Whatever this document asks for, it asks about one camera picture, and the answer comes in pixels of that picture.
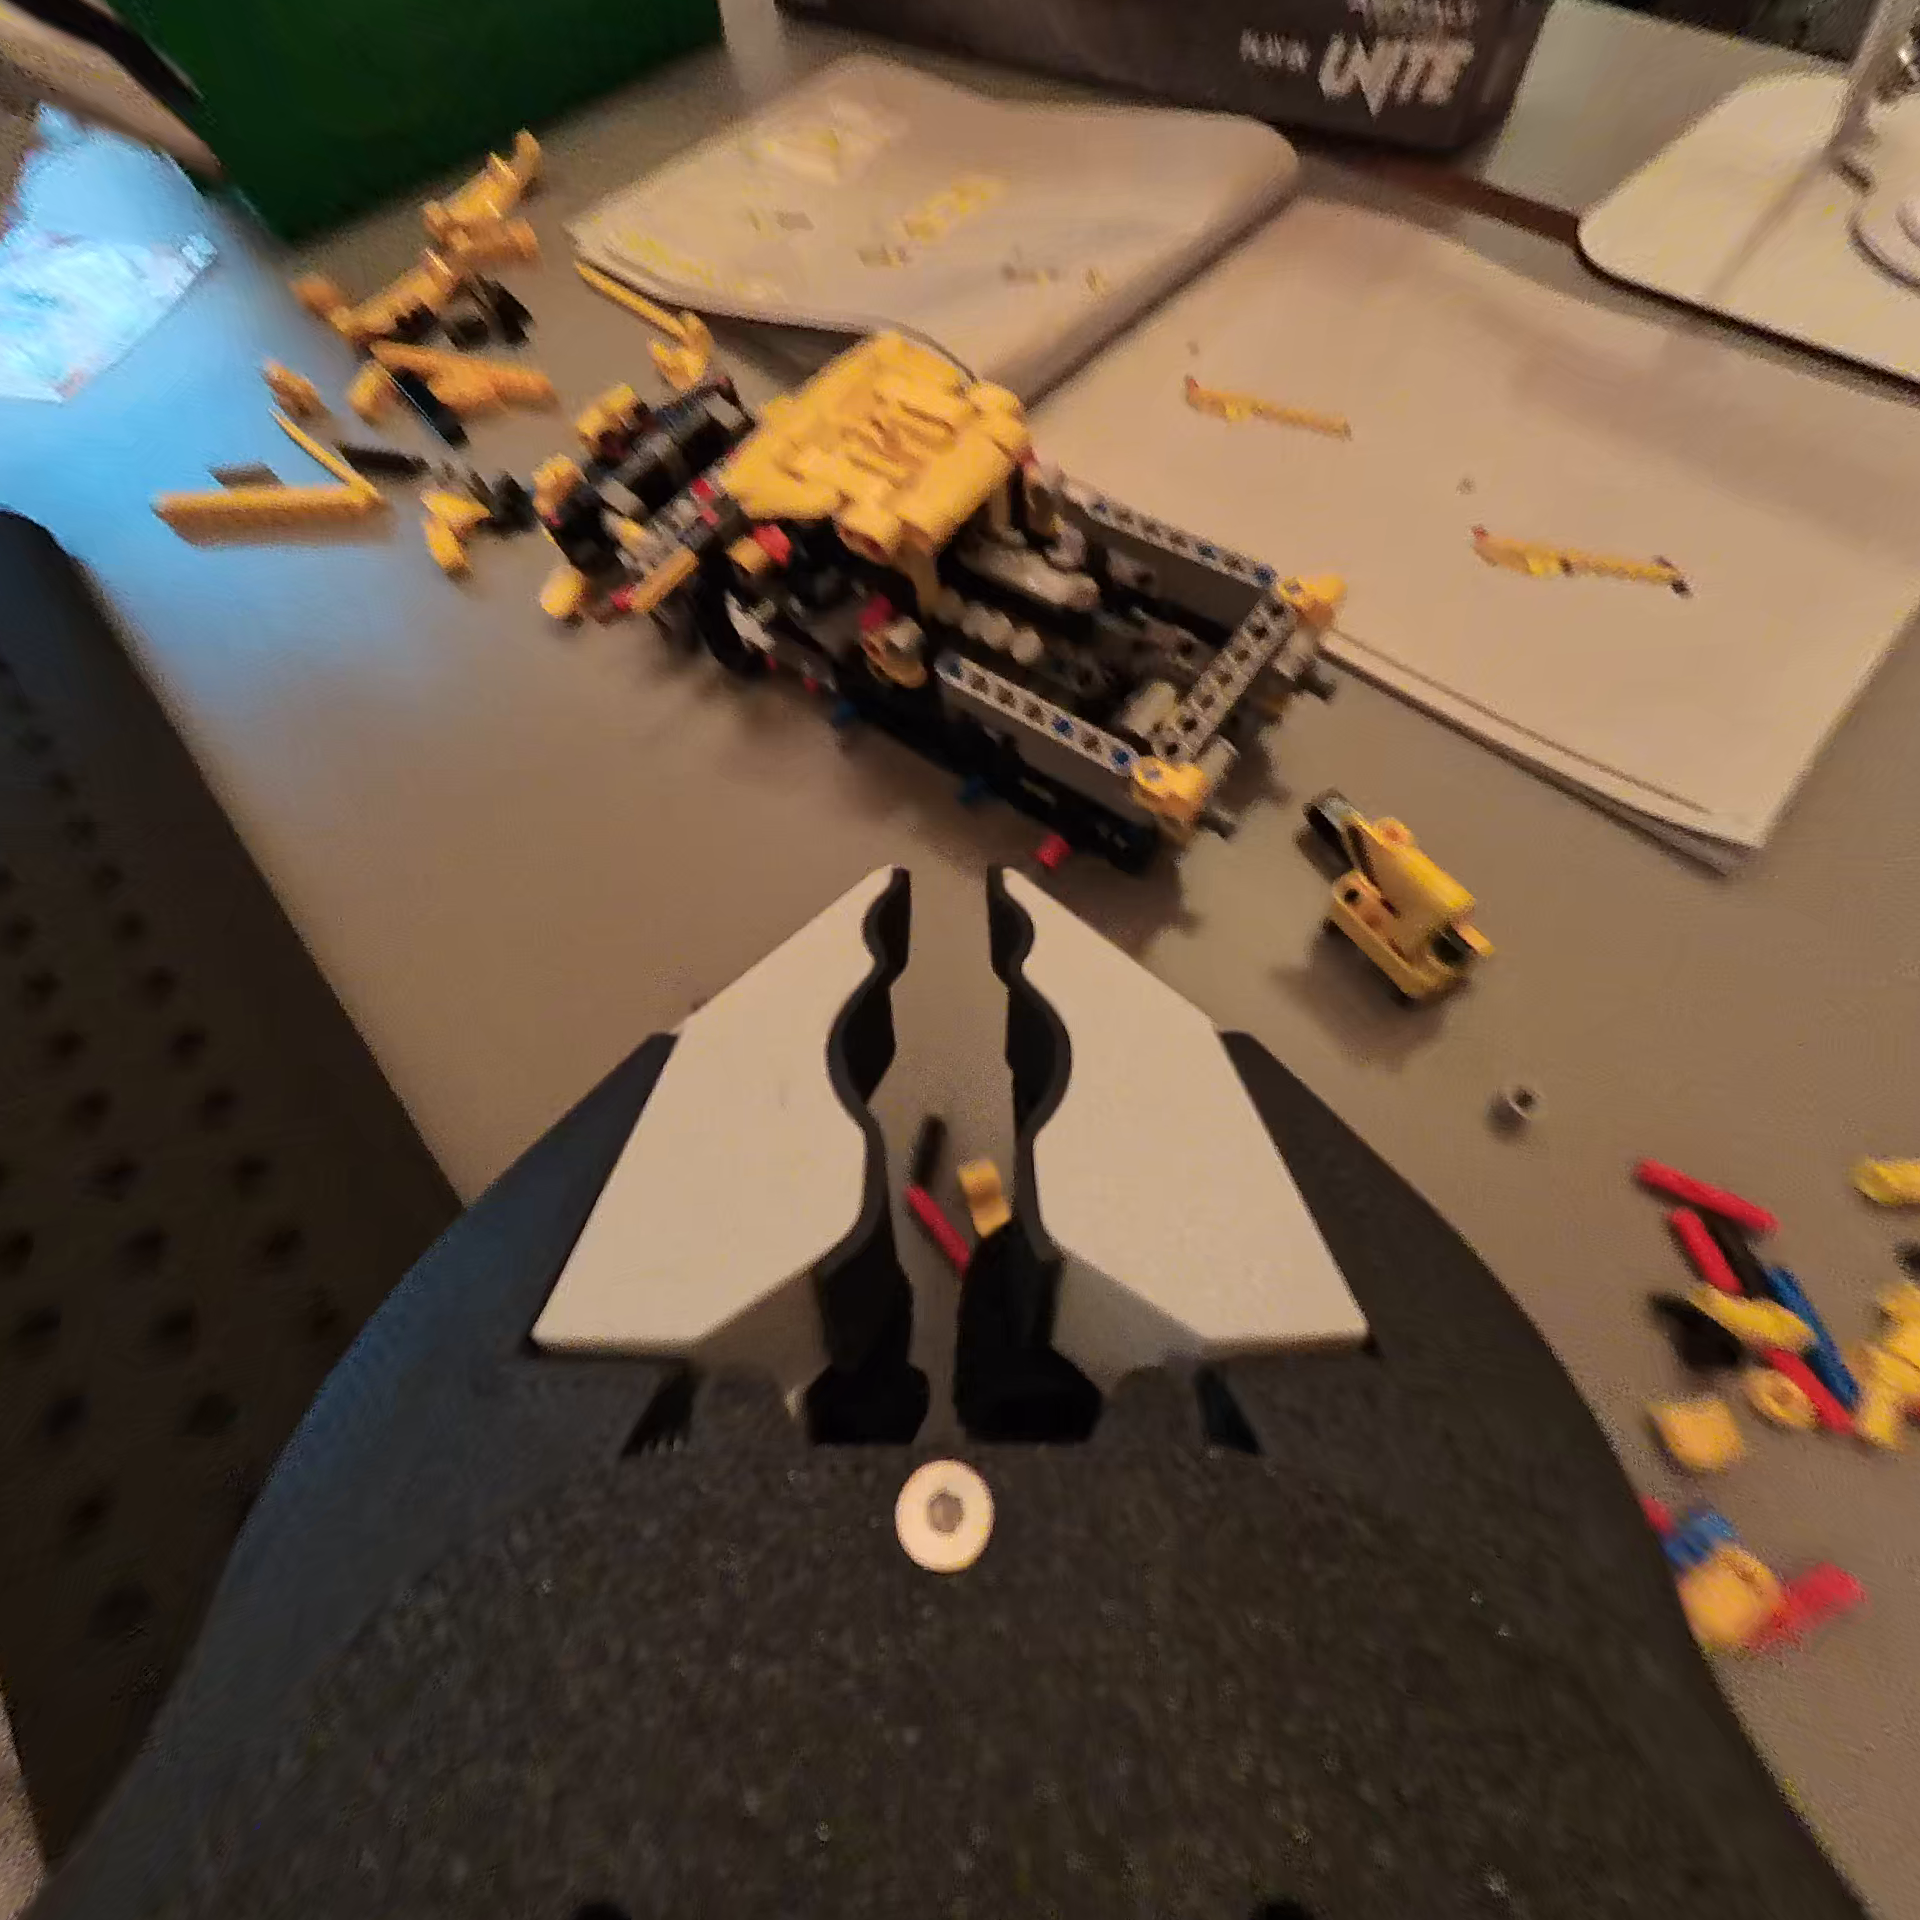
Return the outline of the dark perforated pad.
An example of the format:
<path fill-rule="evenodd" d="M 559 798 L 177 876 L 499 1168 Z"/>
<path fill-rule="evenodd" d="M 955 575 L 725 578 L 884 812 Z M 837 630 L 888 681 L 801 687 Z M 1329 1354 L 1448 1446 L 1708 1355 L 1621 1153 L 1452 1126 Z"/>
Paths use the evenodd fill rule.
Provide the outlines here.
<path fill-rule="evenodd" d="M 105 598 L 3 522 L 3 1667 L 47 1864 L 460 1201 Z"/>

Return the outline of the dark toy box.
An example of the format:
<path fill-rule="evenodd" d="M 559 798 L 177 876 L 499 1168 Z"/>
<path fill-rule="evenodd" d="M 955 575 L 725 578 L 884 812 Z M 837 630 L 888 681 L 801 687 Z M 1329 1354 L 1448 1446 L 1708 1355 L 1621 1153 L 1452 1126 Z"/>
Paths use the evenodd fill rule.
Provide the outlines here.
<path fill-rule="evenodd" d="M 1275 128 L 1456 153 L 1501 127 L 1550 2 L 784 2 L 782 12 Z"/>

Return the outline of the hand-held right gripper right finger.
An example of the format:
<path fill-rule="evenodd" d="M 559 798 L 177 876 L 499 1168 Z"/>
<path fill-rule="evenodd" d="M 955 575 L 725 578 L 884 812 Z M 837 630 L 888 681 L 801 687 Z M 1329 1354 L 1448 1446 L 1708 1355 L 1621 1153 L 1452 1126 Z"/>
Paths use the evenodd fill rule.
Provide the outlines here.
<path fill-rule="evenodd" d="M 1358 1351 L 1352 1284 L 1215 1024 L 1015 870 L 987 924 L 1044 1344 L 1096 1388 Z"/>

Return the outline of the yellow toy brick assembly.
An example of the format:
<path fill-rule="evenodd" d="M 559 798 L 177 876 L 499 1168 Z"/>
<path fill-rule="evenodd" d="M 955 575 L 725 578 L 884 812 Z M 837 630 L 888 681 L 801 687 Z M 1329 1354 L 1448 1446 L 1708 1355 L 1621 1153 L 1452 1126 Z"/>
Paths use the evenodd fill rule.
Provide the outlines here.
<path fill-rule="evenodd" d="M 1453 995 L 1494 955 L 1472 891 L 1425 855 L 1404 820 L 1363 812 L 1332 788 L 1309 800 L 1303 816 L 1336 865 L 1326 928 L 1404 1003 Z"/>

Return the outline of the scattered yellow toy pieces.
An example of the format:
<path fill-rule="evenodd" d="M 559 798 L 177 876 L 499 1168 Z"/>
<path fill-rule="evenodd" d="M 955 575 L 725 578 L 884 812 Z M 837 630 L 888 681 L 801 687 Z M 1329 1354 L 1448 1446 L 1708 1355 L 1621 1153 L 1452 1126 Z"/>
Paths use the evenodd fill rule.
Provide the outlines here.
<path fill-rule="evenodd" d="M 289 296 L 325 335 L 350 351 L 345 412 L 364 427 L 415 422 L 448 450 L 469 443 L 472 423 L 557 409 L 555 379 L 519 358 L 533 313 L 507 282 L 507 267 L 542 262 L 536 230 L 524 206 L 544 176 L 544 152 L 531 130 L 486 155 L 455 192 L 420 206 L 423 250 L 372 296 L 350 296 L 335 279 L 305 274 Z M 388 492 L 420 488 L 420 536 L 449 580 L 470 567 L 478 538 L 505 538 L 551 522 L 583 464 L 547 464 L 524 484 L 445 468 L 371 440 L 325 440 L 333 407 L 319 385 L 267 359 L 257 383 L 272 422 L 318 476 L 304 482 L 265 467 L 216 468 L 201 490 L 155 496 L 155 519 L 192 544 L 267 544 L 278 539 L 359 538 L 390 512 Z"/>

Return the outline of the white jointed stand arm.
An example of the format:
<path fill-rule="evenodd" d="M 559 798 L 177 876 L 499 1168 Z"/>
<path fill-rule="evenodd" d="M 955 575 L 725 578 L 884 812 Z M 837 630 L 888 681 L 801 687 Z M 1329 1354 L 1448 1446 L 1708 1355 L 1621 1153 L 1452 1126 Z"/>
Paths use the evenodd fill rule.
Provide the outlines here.
<path fill-rule="evenodd" d="M 1918 288 L 1915 18 L 1915 2 L 1875 6 L 1823 148 L 1855 192 L 1851 248 L 1908 291 Z"/>

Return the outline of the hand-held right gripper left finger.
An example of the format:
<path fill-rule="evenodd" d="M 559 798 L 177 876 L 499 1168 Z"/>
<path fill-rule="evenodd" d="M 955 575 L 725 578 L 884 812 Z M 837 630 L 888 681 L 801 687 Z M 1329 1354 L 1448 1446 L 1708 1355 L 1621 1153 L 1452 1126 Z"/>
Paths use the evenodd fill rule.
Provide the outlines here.
<path fill-rule="evenodd" d="M 908 870 L 878 870 L 677 1030 L 533 1323 L 542 1355 L 911 1412 L 913 1290 L 873 1112 L 909 912 Z"/>

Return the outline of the green storage bin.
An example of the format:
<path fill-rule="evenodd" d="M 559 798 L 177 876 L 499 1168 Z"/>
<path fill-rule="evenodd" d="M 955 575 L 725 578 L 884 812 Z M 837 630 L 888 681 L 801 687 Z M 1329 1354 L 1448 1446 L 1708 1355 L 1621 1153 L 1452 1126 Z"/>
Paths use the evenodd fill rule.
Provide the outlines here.
<path fill-rule="evenodd" d="M 131 2 L 190 127 L 277 238 L 509 148 L 725 34 L 716 2 Z"/>

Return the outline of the scattered small toy pins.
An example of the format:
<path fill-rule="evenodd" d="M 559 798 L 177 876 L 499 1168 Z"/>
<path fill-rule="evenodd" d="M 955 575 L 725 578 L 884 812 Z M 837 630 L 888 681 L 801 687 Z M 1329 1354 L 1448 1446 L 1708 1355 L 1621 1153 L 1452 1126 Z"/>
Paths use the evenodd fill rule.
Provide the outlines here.
<path fill-rule="evenodd" d="M 1635 1160 L 1629 1180 L 1664 1206 L 1688 1284 L 1653 1292 L 1647 1314 L 1676 1362 L 1704 1390 L 1654 1399 L 1646 1427 L 1667 1464 L 1693 1480 L 1747 1460 L 1747 1412 L 1776 1433 L 1828 1435 L 1875 1455 L 1915 1442 L 1918 1252 L 1897 1243 L 1900 1278 L 1871 1326 L 1841 1343 L 1809 1290 L 1774 1252 L 1781 1219 L 1753 1198 L 1661 1160 Z M 1781 1574 L 1713 1506 L 1640 1502 L 1664 1552 L 1693 1644 L 1723 1657 L 1797 1649 L 1865 1608 L 1863 1583 L 1835 1563 Z"/>

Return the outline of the yellow toy car model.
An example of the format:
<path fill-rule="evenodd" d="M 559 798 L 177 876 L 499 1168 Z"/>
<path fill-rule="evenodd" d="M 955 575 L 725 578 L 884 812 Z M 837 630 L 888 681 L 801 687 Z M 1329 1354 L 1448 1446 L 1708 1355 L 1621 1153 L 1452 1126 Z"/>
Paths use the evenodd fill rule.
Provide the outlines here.
<path fill-rule="evenodd" d="M 576 434 L 533 481 L 551 623 L 644 617 L 788 674 L 1125 873 L 1235 836 L 1240 756 L 1332 696 L 1336 577 L 1081 488 L 1017 395 L 899 331 L 759 412 L 707 375 L 659 407 L 614 390 Z"/>

